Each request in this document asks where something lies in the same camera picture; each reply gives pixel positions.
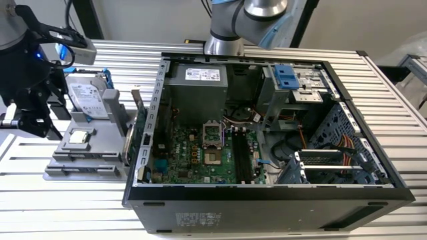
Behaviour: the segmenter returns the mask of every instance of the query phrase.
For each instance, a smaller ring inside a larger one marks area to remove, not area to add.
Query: seagate hard drive label
[[[70,87],[73,101],[78,102],[82,111],[94,119],[107,118],[109,114],[99,89],[91,84],[81,83],[71,83]]]

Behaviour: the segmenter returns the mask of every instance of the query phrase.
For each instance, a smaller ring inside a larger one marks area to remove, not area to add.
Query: motherboard
[[[265,169],[257,162],[262,155],[254,131],[206,126],[206,131],[201,127],[177,127],[173,132],[170,158],[155,161],[154,183],[242,184],[242,174],[237,171],[241,168],[248,169],[249,184],[266,183]],[[244,149],[237,150],[234,134],[244,136]],[[220,140],[221,145],[206,144]],[[237,162],[237,155],[248,156],[244,162]]]

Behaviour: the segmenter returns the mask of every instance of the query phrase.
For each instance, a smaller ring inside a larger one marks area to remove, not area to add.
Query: blue led light
[[[61,45],[61,54],[59,54],[61,60],[66,59],[66,55],[67,55],[67,47],[65,47],[65,45]]]

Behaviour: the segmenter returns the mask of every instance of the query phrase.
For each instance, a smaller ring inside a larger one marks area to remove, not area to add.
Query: green circuit board
[[[225,146],[222,150],[203,149],[203,129],[175,128],[167,172],[162,175],[162,179],[157,179],[157,177],[154,177],[154,182],[162,182],[163,184],[237,184],[237,169],[233,150],[234,143],[232,134],[232,131],[226,131]],[[258,144],[256,132],[248,134],[248,141],[253,146],[256,146],[256,142]],[[250,157],[253,158],[254,153],[252,152],[252,149],[248,149],[248,151],[250,151]],[[221,155],[221,162],[215,161],[218,160],[215,157],[211,159],[213,162],[207,162],[206,158],[209,158],[213,153]],[[264,167],[261,167],[261,172],[262,174],[260,177],[254,179],[257,184],[266,183]]]

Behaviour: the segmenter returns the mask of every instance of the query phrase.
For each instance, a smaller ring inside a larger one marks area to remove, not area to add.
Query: gray robot arm
[[[213,0],[211,37],[205,54],[244,56],[244,39],[261,48],[276,48],[294,13],[288,0]]]

